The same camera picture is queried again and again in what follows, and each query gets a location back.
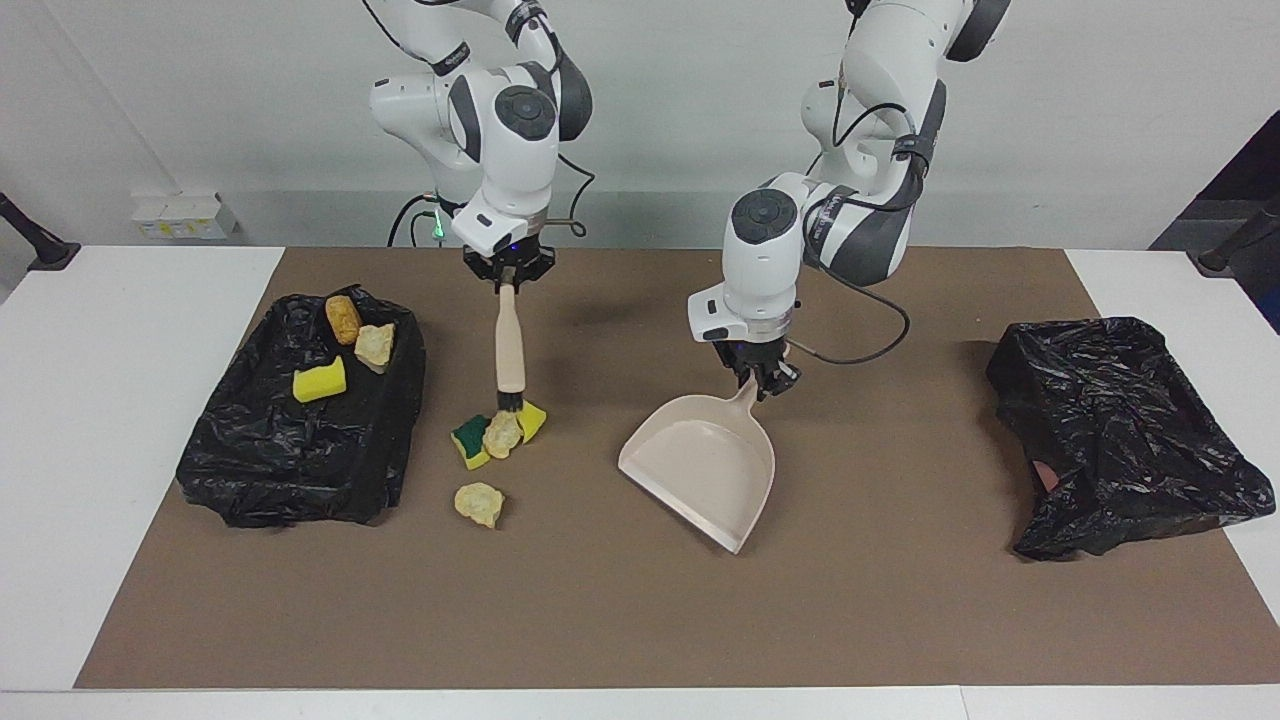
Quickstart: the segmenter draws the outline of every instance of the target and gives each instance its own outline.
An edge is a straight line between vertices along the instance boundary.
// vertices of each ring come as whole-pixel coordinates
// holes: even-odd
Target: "wooden brush handle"
[[[498,288],[494,364],[498,369],[498,392],[525,392],[525,340],[520,333],[520,316],[516,315],[516,287],[509,283]]]

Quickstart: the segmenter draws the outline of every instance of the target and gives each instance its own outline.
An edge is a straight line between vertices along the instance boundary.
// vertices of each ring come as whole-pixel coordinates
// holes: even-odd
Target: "dustpan handle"
[[[498,323],[494,327],[494,361],[498,370],[498,392],[525,392],[525,340],[516,314],[516,287],[503,283],[498,288]]]
[[[751,407],[755,405],[755,396],[758,392],[759,384],[755,382],[755,374],[751,374],[748,377],[746,382],[742,383],[742,387],[737,388],[737,395],[735,395],[730,402],[750,413]]]

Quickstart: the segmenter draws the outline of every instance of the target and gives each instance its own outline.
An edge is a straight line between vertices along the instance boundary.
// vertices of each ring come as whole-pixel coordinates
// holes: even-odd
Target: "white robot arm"
[[[497,281],[494,258],[503,255],[497,263],[517,265],[517,284],[536,279],[554,263],[536,238],[559,142],[576,138],[591,115],[586,79],[547,13],[536,0],[371,0],[378,10],[365,1],[397,46],[431,68],[378,81],[374,118],[426,160],[472,269]],[[479,65],[445,6],[503,24],[522,61]]]
[[[800,377],[783,354],[801,263],[858,288],[897,269],[946,109],[938,65],[977,58],[1009,8],[846,4],[855,26],[840,76],[810,87],[801,111],[820,155],[809,173],[783,173],[737,201],[724,229],[724,282],[689,299],[694,338],[714,343],[740,384],[754,374],[762,400]]]

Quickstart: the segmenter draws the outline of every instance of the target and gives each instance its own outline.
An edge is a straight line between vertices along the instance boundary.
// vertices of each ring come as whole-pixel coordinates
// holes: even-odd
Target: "scrub sponge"
[[[520,413],[516,413],[516,419],[520,420],[520,429],[525,436],[525,442],[529,442],[534,439],[534,436],[538,434],[538,430],[547,421],[547,411],[535,407],[532,402],[526,400],[525,406],[520,409]]]
[[[293,372],[293,397],[298,402],[311,402],[343,392],[347,392],[347,370],[342,365],[340,355],[332,365]]]
[[[489,454],[484,450],[484,430],[488,427],[489,419],[484,415],[476,415],[449,433],[467,470],[475,470],[490,460]]]

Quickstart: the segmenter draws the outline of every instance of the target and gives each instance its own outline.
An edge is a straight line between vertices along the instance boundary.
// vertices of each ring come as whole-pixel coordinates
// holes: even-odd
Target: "white wall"
[[[544,5],[596,99],[566,150],[600,173],[591,242],[717,246],[736,195],[812,158],[799,102],[835,72],[844,3]],[[1149,245],[1280,108],[1277,32],[1275,0],[1014,0],[1000,42],[945,70],[914,241]],[[136,241],[131,192],[182,188],[221,191],[248,242],[379,243],[428,178],[367,87],[415,67],[358,0],[6,0],[0,187],[84,242]]]

